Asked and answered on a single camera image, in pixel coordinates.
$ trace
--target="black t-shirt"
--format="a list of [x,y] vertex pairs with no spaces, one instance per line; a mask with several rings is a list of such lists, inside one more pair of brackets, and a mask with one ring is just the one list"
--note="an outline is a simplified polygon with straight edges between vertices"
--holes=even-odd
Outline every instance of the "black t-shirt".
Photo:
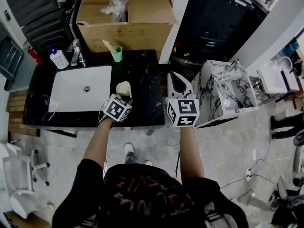
[[98,227],[130,221],[152,226],[196,220],[204,227],[204,207],[210,202],[217,213],[230,214],[239,228],[248,227],[243,210],[220,192],[215,181],[188,178],[181,185],[164,170],[142,164],[113,166],[103,179],[99,164],[82,160],[70,193],[53,216],[52,227],[89,227],[91,217]]

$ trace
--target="green cup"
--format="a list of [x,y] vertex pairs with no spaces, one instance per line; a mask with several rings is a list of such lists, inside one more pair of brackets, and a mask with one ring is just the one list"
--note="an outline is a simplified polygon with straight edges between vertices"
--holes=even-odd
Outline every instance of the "green cup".
[[120,46],[113,46],[113,47],[117,51],[117,53],[111,52],[112,57],[114,59],[114,62],[119,63],[123,59],[123,48]]

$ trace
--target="white cube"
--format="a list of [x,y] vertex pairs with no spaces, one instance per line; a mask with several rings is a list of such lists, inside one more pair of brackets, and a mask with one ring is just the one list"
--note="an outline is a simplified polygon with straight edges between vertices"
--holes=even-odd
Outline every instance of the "white cube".
[[199,105],[198,99],[169,99],[167,114],[173,126],[194,126],[200,116]]
[[127,117],[131,109],[132,107],[128,103],[112,94],[104,109],[104,114],[108,115],[117,122],[121,122]]

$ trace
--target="white chair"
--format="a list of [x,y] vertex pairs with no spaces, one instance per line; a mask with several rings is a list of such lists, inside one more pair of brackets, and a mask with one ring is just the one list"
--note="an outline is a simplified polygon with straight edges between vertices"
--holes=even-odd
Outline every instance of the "white chair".
[[13,210],[26,219],[28,214],[41,209],[34,196],[33,181],[37,180],[33,176],[42,180],[37,170],[49,167],[49,164],[36,165],[37,150],[32,150],[31,157],[28,157],[22,154],[19,147],[10,143],[6,146],[0,144],[0,169],[3,169],[5,190]]
[[31,160],[31,165],[32,165],[32,170],[33,170],[33,181],[36,182],[37,179],[36,177],[40,180],[40,181],[44,181],[43,178],[40,176],[38,170],[41,168],[45,168],[45,167],[49,167],[49,163],[43,163],[40,165],[36,164],[36,158],[35,155],[38,154],[38,150],[32,150],[31,155],[30,155],[30,160]]
[[9,156],[4,157],[2,162],[4,186],[13,210],[26,219],[28,214],[37,210],[30,158]]

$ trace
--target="black cabinet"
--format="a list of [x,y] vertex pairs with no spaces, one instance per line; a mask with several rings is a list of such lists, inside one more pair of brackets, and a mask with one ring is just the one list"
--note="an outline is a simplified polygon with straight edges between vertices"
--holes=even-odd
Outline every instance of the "black cabinet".
[[73,41],[64,8],[57,0],[7,0],[26,39],[38,54],[49,59],[48,48],[66,50]]
[[180,55],[190,53],[198,61],[229,60],[242,46],[232,41],[233,35],[253,10],[246,0],[189,0],[177,36]]

